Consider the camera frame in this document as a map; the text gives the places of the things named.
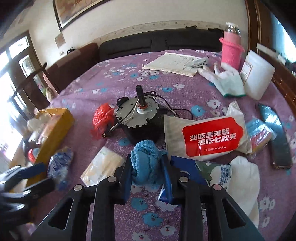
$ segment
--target wooden chair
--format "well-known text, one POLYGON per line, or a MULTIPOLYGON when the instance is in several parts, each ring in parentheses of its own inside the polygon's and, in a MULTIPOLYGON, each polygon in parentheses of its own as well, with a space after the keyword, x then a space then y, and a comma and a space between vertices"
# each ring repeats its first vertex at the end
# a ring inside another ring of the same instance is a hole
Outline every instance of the wooden chair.
POLYGON ((47 63, 45 63, 40 69, 34 71, 26 79, 24 79, 24 81, 18 85, 18 87, 16 88, 16 91, 8 100, 8 102, 13 103, 17 111, 21 114, 21 116, 26 121, 28 121, 30 118, 23 112, 21 107, 17 104, 15 100, 15 96, 19 93, 19 91, 23 90, 28 96, 28 98, 30 99, 30 101, 38 110, 42 110, 48 107, 49 101, 46 99, 46 97, 43 95, 43 93, 40 91, 39 87, 34 81, 34 77, 38 73, 43 72, 45 75, 47 74, 45 70, 46 66, 47 66, 47 63))

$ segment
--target red plastic bag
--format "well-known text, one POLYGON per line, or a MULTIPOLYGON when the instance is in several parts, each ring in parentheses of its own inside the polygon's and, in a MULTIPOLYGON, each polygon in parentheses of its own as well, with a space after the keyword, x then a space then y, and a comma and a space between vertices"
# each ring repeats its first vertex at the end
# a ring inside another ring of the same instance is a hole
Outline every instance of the red plastic bag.
POLYGON ((102 138, 102 134, 105 132, 108 124, 114 124, 114 109, 109 106, 108 103, 102 104, 97 108, 93 117, 94 128, 91 130, 91 134, 95 139, 102 138))

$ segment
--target white wall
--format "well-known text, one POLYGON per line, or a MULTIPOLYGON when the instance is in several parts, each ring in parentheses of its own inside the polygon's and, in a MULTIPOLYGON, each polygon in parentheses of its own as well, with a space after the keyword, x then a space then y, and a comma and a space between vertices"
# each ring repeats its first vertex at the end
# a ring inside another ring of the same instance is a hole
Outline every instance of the white wall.
POLYGON ((40 62, 47 62, 49 66, 61 58, 59 52, 62 50, 66 52, 70 47, 80 47, 126 27, 158 21, 234 22, 242 32, 243 46, 247 46, 248 23, 244 0, 111 0, 70 24, 63 31, 66 44, 60 49, 54 41, 59 28, 52 0, 37 0, 33 8, 35 12, 29 32, 40 62))

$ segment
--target metal motor plate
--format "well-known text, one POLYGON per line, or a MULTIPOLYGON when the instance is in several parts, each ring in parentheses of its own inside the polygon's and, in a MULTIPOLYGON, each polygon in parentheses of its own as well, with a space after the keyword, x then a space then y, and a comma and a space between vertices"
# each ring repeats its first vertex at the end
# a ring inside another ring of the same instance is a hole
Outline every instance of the metal motor plate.
MULTIPOLYGON (((148 107, 144 110, 138 109, 138 106, 135 110, 135 113, 133 115, 133 118, 130 119, 128 122, 123 123, 123 125, 127 125, 128 127, 135 128, 136 126, 143 126, 147 124, 147 119, 151 120, 157 113, 157 110, 159 109, 157 102, 149 97, 145 97, 146 103, 148 104, 148 107)), ((116 111, 116 118, 118 121, 122 120, 133 108, 133 106, 136 104, 138 98, 131 98, 124 102, 116 111)))

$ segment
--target white plastic container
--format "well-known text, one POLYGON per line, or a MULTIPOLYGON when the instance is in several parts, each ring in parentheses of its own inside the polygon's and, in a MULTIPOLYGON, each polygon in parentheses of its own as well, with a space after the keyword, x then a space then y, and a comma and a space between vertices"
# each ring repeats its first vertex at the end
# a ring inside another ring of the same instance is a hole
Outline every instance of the white plastic container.
POLYGON ((260 100, 272 79, 274 70, 270 63, 250 50, 240 72, 247 95, 260 100))

